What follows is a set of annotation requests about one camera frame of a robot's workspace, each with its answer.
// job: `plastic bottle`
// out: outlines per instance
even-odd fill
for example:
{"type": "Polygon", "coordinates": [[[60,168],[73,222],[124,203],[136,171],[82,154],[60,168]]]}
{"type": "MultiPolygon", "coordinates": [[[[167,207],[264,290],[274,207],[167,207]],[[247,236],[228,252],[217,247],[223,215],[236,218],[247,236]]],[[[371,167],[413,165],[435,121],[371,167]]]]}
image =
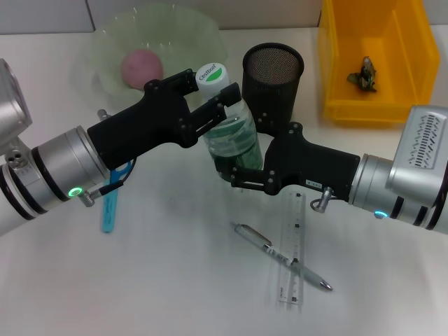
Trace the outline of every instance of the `plastic bottle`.
{"type": "MultiPolygon", "coordinates": [[[[230,79],[222,64],[210,63],[197,71],[196,83],[203,101],[206,102],[228,86],[230,79]]],[[[227,119],[204,135],[213,160],[227,161],[238,167],[262,169],[263,157],[257,130],[246,102],[241,100],[231,107],[225,107],[225,114],[227,119]]],[[[219,174],[230,181],[229,174],[219,174]]]]}

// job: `clear plastic ruler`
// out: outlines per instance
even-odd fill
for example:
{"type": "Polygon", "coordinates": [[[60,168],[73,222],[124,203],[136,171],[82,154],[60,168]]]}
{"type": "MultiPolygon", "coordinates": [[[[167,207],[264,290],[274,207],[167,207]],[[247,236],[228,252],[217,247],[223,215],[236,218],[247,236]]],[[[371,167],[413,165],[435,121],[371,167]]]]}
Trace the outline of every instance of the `clear plastic ruler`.
{"type": "MultiPolygon", "coordinates": [[[[305,254],[305,194],[296,189],[287,189],[281,202],[282,229],[280,252],[303,263],[305,254]]],[[[303,274],[292,273],[281,266],[279,277],[279,301],[302,305],[303,274]]]]}

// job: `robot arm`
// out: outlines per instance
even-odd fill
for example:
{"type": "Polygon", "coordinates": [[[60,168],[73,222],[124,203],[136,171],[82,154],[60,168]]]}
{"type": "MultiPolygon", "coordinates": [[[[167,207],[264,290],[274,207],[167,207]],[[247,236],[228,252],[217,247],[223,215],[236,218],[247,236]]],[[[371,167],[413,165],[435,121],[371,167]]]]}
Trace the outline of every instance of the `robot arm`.
{"type": "MultiPolygon", "coordinates": [[[[183,96],[197,90],[190,69],[152,80],[135,105],[87,132],[78,126],[30,150],[18,135],[32,121],[18,82],[0,59],[0,155],[6,159],[0,166],[0,236],[77,195],[85,196],[109,177],[109,170],[160,144],[195,145],[226,118],[224,106],[241,100],[234,83],[190,112],[183,96]]],[[[101,194],[118,186],[102,188],[101,194]]]]}
{"type": "MultiPolygon", "coordinates": [[[[18,135],[32,122],[18,82],[0,59],[0,236],[44,214],[109,177],[115,169],[167,142],[184,148],[225,119],[223,106],[241,99],[233,84],[189,112],[183,95],[197,90],[191,70],[145,87],[137,104],[89,128],[74,128],[29,150],[18,135]]],[[[301,124],[270,144],[264,170],[230,166],[232,185],[276,195],[290,184],[323,192],[313,209],[323,213],[330,200],[344,200],[428,230],[448,234],[448,109],[411,110],[394,161],[358,156],[309,143],[301,124]]]]}
{"type": "Polygon", "coordinates": [[[265,156],[263,171],[224,167],[232,185],[276,195],[290,184],[322,191],[318,212],[339,199],[370,211],[448,234],[448,109],[412,108],[393,161],[373,155],[340,152],[309,143],[301,124],[292,122],[276,137],[265,156]]]}

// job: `clear plastic bowl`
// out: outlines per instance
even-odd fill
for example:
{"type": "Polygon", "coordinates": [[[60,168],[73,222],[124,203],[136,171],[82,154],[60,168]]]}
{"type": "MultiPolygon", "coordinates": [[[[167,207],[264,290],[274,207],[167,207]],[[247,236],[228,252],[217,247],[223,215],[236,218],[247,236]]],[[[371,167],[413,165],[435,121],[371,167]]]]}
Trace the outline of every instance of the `clear plastic bowl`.
{"type": "Polygon", "coordinates": [[[122,60],[136,49],[148,49],[160,57],[164,78],[227,59],[218,25],[195,9],[151,3],[121,13],[93,34],[90,61],[104,91],[126,104],[143,97],[120,74],[122,60]]]}

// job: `pink ball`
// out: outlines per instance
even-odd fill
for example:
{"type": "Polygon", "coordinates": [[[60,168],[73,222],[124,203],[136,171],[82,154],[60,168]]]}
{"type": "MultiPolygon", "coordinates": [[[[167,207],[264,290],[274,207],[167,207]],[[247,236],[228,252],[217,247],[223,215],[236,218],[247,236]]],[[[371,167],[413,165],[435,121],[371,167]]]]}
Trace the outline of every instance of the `pink ball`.
{"type": "Polygon", "coordinates": [[[149,50],[135,50],[121,62],[121,77],[134,89],[143,91],[145,84],[153,79],[163,78],[159,57],[149,50]]]}

